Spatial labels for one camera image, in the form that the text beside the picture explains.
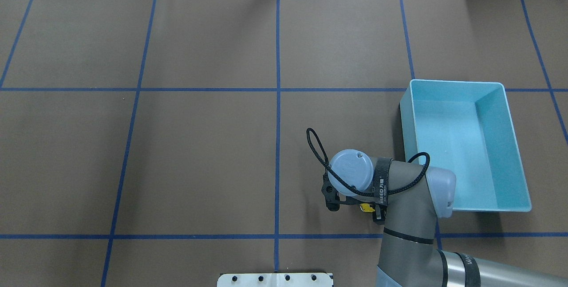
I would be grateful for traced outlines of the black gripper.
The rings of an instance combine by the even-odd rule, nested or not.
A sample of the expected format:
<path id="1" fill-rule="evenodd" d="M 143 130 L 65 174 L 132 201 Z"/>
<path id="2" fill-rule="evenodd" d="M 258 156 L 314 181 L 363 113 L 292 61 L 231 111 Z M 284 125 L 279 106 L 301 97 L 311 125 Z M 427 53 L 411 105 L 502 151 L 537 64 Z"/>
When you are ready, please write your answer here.
<path id="1" fill-rule="evenodd" d="M 345 196 L 341 198 L 339 191 L 332 186 L 328 178 L 323 178 L 321 193 L 324 196 L 325 206 L 330 212 L 338 212 L 341 205 L 358 205 L 362 203 L 371 204 L 374 211 L 372 220 L 378 226 L 383 226 L 386 222 L 386 206 L 365 202 L 358 197 Z"/>

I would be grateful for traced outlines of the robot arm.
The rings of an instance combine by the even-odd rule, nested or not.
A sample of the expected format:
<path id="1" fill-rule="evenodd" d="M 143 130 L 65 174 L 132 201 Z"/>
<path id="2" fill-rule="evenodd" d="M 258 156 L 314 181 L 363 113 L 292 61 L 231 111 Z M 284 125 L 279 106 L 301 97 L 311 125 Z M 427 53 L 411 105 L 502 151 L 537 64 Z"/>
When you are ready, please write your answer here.
<path id="1" fill-rule="evenodd" d="M 453 211 L 456 176 L 446 169 L 371 158 L 347 149 L 329 159 L 314 151 L 325 173 L 327 208 L 369 203 L 383 225 L 378 287 L 565 287 L 567 279 L 434 248 L 438 219 Z"/>

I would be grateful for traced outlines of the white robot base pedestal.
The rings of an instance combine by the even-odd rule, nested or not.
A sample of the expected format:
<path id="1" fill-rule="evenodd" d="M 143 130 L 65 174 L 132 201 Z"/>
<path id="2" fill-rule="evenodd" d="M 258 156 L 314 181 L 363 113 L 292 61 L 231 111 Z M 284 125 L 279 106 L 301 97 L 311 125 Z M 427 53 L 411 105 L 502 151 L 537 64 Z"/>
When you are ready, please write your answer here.
<path id="1" fill-rule="evenodd" d="M 334 287 L 333 274 L 229 273 L 220 275 L 217 287 Z"/>

